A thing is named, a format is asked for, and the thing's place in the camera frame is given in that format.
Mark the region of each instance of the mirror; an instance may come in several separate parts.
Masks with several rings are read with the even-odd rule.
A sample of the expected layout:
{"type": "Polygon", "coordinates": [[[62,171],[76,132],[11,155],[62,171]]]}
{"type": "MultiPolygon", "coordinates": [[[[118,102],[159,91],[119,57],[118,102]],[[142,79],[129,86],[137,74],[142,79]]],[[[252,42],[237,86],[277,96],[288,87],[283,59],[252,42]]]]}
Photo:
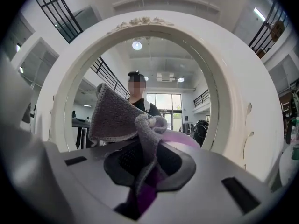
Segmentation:
{"type": "Polygon", "coordinates": [[[179,45],[158,37],[137,37],[112,47],[91,65],[79,85],[71,110],[65,112],[72,113],[73,137],[78,149],[86,140],[89,143],[86,135],[82,143],[81,133],[91,121],[97,103],[96,87],[100,83],[106,83],[144,112],[144,101],[148,101],[148,114],[164,117],[167,129],[185,133],[203,145],[209,123],[206,116],[210,115],[209,91],[199,65],[179,45]],[[83,127],[79,127],[78,122],[82,122],[83,127]]]}

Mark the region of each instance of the gray towel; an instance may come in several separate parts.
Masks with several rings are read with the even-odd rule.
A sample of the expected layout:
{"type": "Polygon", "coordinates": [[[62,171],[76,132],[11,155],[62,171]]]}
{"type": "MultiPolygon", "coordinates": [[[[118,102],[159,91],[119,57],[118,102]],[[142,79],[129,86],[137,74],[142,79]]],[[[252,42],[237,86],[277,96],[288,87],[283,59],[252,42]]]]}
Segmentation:
{"type": "Polygon", "coordinates": [[[119,142],[139,136],[145,165],[136,179],[139,196],[145,179],[154,167],[160,176],[166,176],[157,163],[157,146],[167,129],[167,121],[148,115],[114,92],[107,84],[97,87],[97,103],[93,112],[89,139],[93,142],[119,142]]]}
{"type": "Polygon", "coordinates": [[[92,115],[89,139],[93,142],[120,142],[137,136],[134,121],[145,112],[118,95],[106,83],[97,87],[96,94],[98,100],[92,115]]]}

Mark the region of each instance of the backpack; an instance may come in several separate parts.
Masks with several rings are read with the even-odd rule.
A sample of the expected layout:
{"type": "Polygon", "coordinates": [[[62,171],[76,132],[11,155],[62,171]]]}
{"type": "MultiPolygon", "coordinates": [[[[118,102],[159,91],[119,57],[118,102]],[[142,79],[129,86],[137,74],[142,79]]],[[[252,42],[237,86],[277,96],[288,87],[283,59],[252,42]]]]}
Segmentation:
{"type": "Polygon", "coordinates": [[[205,120],[199,120],[195,124],[193,131],[191,131],[190,137],[193,138],[200,146],[202,146],[205,141],[208,127],[208,122],[206,122],[205,120]]]}

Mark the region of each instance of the black opening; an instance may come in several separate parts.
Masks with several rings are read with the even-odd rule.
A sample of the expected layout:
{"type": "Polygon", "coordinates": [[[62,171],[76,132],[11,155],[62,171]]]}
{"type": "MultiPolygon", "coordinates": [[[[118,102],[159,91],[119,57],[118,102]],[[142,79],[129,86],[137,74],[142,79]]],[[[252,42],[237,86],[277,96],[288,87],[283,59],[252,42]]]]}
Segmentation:
{"type": "MultiPolygon", "coordinates": [[[[150,178],[145,179],[145,183],[155,188],[156,193],[180,190],[192,178],[196,170],[196,164],[189,155],[164,144],[159,144],[157,147],[157,161],[166,177],[159,183],[153,182],[150,178]]],[[[104,160],[104,170],[112,181],[115,184],[130,187],[127,201],[119,204],[114,210],[133,220],[137,220],[144,212],[139,209],[140,201],[143,200],[135,195],[135,180],[145,165],[139,139],[111,153],[104,160]]],[[[144,202],[143,204],[149,204],[148,200],[144,199],[144,202]]]]}
{"type": "Polygon", "coordinates": [[[83,162],[85,160],[87,160],[87,158],[85,158],[83,156],[80,156],[80,157],[76,157],[76,158],[73,158],[73,159],[67,159],[67,160],[65,160],[65,164],[67,166],[70,166],[70,165],[74,165],[76,163],[83,162]]]}
{"type": "Polygon", "coordinates": [[[260,202],[234,177],[223,179],[222,184],[233,200],[237,203],[243,214],[256,208],[260,202]]]}

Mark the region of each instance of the fluorescent light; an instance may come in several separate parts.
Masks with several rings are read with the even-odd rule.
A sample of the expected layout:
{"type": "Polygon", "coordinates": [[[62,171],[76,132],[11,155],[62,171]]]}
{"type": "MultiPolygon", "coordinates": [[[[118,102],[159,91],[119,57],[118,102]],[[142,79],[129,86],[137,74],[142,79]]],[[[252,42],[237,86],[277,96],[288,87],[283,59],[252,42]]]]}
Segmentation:
{"type": "Polygon", "coordinates": [[[261,12],[259,10],[257,10],[256,7],[254,8],[254,11],[263,21],[266,20],[265,17],[263,16],[263,14],[261,14],[261,12]]]}
{"type": "Polygon", "coordinates": [[[20,44],[16,44],[16,46],[15,46],[15,50],[18,52],[20,49],[21,49],[20,44]]]}
{"type": "Polygon", "coordinates": [[[141,45],[140,42],[133,42],[132,47],[133,47],[134,50],[141,50],[142,45],[141,45]]]}

